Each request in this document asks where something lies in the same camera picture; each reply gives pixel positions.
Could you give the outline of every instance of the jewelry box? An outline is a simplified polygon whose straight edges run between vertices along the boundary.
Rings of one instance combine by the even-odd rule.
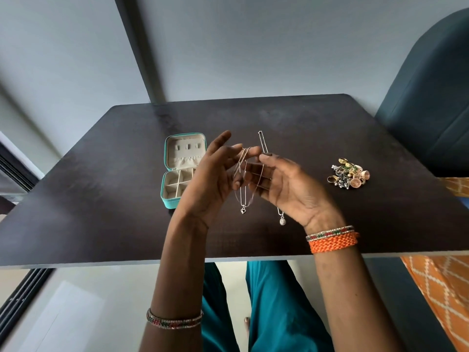
[[[202,133],[171,135],[165,140],[165,166],[168,171],[161,183],[161,200],[168,209],[175,209],[207,151]]]

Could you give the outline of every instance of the orange thread bracelet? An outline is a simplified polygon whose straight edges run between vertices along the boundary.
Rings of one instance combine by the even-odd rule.
[[[356,238],[359,236],[358,232],[347,232],[342,235],[321,238],[316,241],[310,241],[309,247],[311,253],[329,252],[341,250],[358,243]]]

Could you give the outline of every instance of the leg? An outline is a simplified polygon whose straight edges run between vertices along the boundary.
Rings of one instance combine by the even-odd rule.
[[[249,350],[332,352],[332,339],[287,261],[248,262]]]
[[[205,264],[202,296],[204,352],[239,352],[226,303],[226,290],[215,263]]]

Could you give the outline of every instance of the white floor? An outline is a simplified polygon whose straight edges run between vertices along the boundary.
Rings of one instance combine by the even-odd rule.
[[[289,261],[326,323],[313,257]],[[217,263],[234,333],[247,351],[243,320],[250,315],[246,262]],[[1,349],[3,352],[137,351],[159,265],[57,269]]]

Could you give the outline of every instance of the dark wooden table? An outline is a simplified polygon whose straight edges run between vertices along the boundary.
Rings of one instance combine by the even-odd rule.
[[[0,224],[0,266],[132,263],[160,258],[170,215],[160,198],[169,135],[259,145],[301,163],[361,234],[362,253],[469,251],[469,211],[347,95],[115,106]],[[325,179],[344,157],[371,172],[360,189]],[[233,194],[209,231],[207,258],[309,254],[302,228]]]

